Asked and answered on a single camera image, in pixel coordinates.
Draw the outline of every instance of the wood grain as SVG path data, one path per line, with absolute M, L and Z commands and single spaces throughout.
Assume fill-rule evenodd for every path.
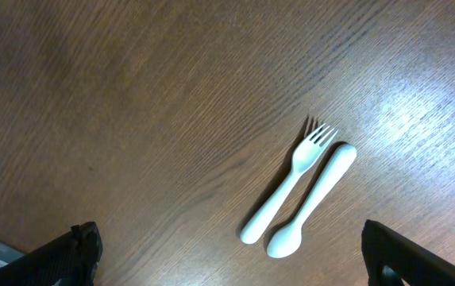
M 309 115 L 358 158 L 270 259 L 237 230 Z M 0 1 L 1 241 L 96 221 L 99 285 L 364 285 L 367 218 L 455 264 L 455 2 Z

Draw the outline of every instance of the white plastic spoon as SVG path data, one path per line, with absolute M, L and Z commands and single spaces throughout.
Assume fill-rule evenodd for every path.
M 303 223 L 312 211 L 331 191 L 333 186 L 345 174 L 356 158 L 356 148 L 349 144 L 340 145 L 324 167 L 317 183 L 308 195 L 307 200 L 299 209 L 298 214 L 286 226 L 273 235 L 267 253 L 273 258 L 282 258 L 293 254 L 301 244 Z

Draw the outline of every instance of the fork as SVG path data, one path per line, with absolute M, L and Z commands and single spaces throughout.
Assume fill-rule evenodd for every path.
M 292 188 L 298 183 L 299 178 L 315 164 L 335 135 L 337 135 L 338 131 L 335 131 L 330 139 L 324 142 L 333 131 L 334 128 L 329 129 L 329 126 L 324 127 L 324 124 L 322 124 L 312 133 L 305 136 L 305 139 L 299 143 L 298 147 L 292 153 L 291 171 L 283 180 L 282 184 L 252 216 L 243 230 L 241 230 L 240 239 L 242 242 L 253 244 L 260 238 L 275 217 L 276 212 L 282 206 L 283 201 L 285 201 Z

